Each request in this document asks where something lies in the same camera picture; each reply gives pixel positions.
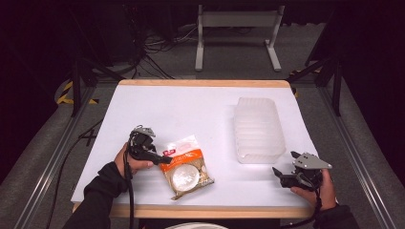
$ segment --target floor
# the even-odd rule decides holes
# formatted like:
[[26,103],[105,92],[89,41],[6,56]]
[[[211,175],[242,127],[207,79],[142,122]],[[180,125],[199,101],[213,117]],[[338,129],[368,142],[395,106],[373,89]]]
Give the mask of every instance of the floor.
[[[199,73],[194,71],[195,36],[167,52],[149,55],[175,78],[285,79],[291,71],[305,67],[323,26],[292,25],[280,29],[275,44],[282,66],[280,73],[272,70],[264,47],[264,38],[269,34],[264,29],[209,31],[205,37],[203,70]],[[145,61],[140,62],[137,70],[124,76],[161,75]],[[350,205],[361,228],[405,228],[404,187],[378,148],[350,90],[343,82],[341,116],[337,117],[330,108],[330,84],[327,88],[316,88],[313,78],[310,74],[291,87],[297,90],[301,114],[319,156],[334,166],[331,173],[337,199]],[[56,191],[50,228],[61,228],[72,213],[70,198],[94,143],[92,137],[100,126],[97,123],[104,117],[117,85],[108,77],[100,76],[98,80],[95,88],[82,88],[86,102],[75,117],[71,117],[72,104],[59,104],[2,183],[0,228],[45,228]],[[55,100],[66,83],[55,92]],[[96,103],[87,103],[89,99]],[[88,137],[75,144],[86,132]],[[282,219],[282,224],[290,221],[297,219]],[[127,228],[128,224],[128,219],[112,219],[112,228]]]

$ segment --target plastic bag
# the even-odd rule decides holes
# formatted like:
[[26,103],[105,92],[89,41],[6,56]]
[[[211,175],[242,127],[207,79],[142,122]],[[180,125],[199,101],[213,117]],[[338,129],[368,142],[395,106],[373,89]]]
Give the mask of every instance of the plastic bag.
[[214,183],[206,171],[203,152],[193,135],[169,143],[163,154],[173,157],[170,164],[160,165],[176,194],[173,200]]

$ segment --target dark background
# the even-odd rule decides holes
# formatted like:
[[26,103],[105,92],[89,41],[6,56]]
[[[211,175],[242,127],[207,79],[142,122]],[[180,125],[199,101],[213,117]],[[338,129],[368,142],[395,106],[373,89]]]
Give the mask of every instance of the dark background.
[[[311,58],[320,59],[340,49],[335,36],[342,25],[350,25],[355,35],[344,43],[341,59],[343,76],[364,115],[383,154],[405,183],[404,164],[404,65],[405,18],[394,3],[348,6],[339,23],[321,36]],[[331,6],[286,7],[284,26],[291,23],[327,22]],[[0,8],[0,179],[30,140],[57,108],[54,93],[70,77],[77,56],[86,56],[103,66],[115,62],[134,62],[141,57],[142,33],[152,26],[170,40],[177,27],[195,23],[196,6],[131,6],[134,24],[119,5],[54,6],[47,2],[7,1]],[[119,39],[109,36],[120,34]]]

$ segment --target wooden table edge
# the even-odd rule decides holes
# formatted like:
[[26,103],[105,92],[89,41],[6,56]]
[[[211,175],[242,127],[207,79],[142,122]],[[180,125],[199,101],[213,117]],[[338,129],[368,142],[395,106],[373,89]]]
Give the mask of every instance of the wooden table edge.
[[218,80],[218,79],[124,79],[118,85],[183,87],[251,87],[290,88],[286,80]]
[[[74,211],[80,203],[75,203]],[[311,208],[304,207],[193,207],[136,205],[138,219],[306,219]],[[110,217],[128,218],[129,205],[113,204]]]

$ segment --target metal stand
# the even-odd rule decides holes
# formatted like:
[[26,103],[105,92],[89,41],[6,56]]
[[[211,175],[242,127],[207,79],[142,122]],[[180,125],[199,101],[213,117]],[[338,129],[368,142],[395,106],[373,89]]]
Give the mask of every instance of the metal stand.
[[83,80],[86,87],[95,87],[97,84],[97,79],[92,72],[92,68],[113,77],[117,81],[125,79],[121,75],[114,73],[113,71],[97,64],[92,60],[83,57],[77,57],[72,66],[72,81],[74,84],[74,110],[72,112],[72,116],[75,116],[77,114],[77,111],[82,105],[80,93],[81,80]]
[[203,27],[271,27],[272,36],[265,40],[265,45],[274,71],[281,71],[280,62],[274,50],[274,43],[283,13],[284,6],[274,11],[203,11],[203,6],[199,5],[199,44],[197,46],[196,71],[203,70]]
[[340,102],[340,88],[342,82],[342,71],[340,67],[340,63],[337,57],[326,58],[320,60],[307,68],[303,69],[299,73],[290,76],[287,79],[288,83],[292,83],[295,80],[314,72],[315,70],[322,67],[321,72],[315,78],[315,85],[316,87],[326,87],[330,81],[330,79],[334,76],[333,80],[333,93],[331,98],[331,104],[334,110],[334,113],[337,116],[340,116],[339,111],[339,102]]

